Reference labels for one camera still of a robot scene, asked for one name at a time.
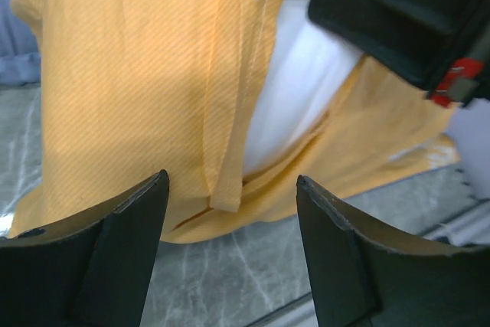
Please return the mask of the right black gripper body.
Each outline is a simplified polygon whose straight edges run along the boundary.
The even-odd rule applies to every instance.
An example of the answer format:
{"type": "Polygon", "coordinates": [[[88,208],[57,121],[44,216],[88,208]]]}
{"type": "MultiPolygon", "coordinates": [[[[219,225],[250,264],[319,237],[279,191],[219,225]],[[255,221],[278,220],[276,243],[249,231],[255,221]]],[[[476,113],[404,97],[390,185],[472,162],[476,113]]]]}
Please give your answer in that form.
{"type": "Polygon", "coordinates": [[[481,90],[488,66],[488,28],[450,35],[427,69],[426,98],[444,108],[453,103],[468,106],[481,90]]]}

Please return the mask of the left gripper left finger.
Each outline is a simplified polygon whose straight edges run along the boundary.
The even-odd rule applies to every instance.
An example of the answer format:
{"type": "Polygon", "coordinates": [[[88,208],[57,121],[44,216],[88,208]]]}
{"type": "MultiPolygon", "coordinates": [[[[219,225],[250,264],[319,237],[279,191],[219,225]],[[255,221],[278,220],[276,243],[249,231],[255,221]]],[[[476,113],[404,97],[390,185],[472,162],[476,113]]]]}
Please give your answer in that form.
{"type": "Polygon", "coordinates": [[[168,203],[160,171],[75,215],[1,240],[3,326],[137,326],[168,203]]]}

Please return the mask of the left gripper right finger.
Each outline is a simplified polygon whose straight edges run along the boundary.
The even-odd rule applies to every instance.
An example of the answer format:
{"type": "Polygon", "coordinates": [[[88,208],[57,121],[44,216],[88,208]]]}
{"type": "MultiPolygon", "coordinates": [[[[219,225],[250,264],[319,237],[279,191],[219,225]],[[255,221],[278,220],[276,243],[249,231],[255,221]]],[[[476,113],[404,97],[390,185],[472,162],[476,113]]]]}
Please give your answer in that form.
{"type": "Polygon", "coordinates": [[[487,326],[489,248],[396,229],[297,181],[297,212],[320,326],[487,326]]]}

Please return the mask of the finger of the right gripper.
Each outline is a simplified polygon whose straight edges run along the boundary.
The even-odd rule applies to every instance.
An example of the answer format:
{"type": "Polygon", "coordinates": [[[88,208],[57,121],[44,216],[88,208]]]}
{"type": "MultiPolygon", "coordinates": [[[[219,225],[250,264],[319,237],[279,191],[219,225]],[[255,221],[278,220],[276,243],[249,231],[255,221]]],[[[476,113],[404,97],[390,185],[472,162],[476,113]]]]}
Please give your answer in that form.
{"type": "Polygon", "coordinates": [[[311,0],[309,19],[430,91],[489,23],[489,0],[311,0]]]}

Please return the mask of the white pillow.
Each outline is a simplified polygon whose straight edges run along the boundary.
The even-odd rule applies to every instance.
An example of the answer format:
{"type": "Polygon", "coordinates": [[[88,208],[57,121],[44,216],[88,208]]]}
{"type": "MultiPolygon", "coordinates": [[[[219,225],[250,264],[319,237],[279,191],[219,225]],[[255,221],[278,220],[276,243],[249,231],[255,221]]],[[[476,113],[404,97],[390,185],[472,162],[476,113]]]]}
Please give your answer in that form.
{"type": "Polygon", "coordinates": [[[284,0],[269,71],[247,133],[243,175],[277,163],[312,131],[361,57],[347,41],[315,26],[310,0],[284,0]]]}

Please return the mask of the Mickey blue yellow pillowcase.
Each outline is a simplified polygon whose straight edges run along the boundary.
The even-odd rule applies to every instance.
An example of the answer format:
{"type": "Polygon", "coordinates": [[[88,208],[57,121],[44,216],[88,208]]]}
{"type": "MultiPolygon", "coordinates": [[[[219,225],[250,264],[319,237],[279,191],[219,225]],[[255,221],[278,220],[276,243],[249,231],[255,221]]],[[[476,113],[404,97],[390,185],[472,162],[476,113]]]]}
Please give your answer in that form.
{"type": "Polygon", "coordinates": [[[452,116],[361,57],[305,138],[243,175],[284,0],[11,0],[41,52],[42,181],[11,235],[115,197],[160,170],[162,239],[210,240],[296,211],[296,179],[341,198],[451,165],[452,116]]]}

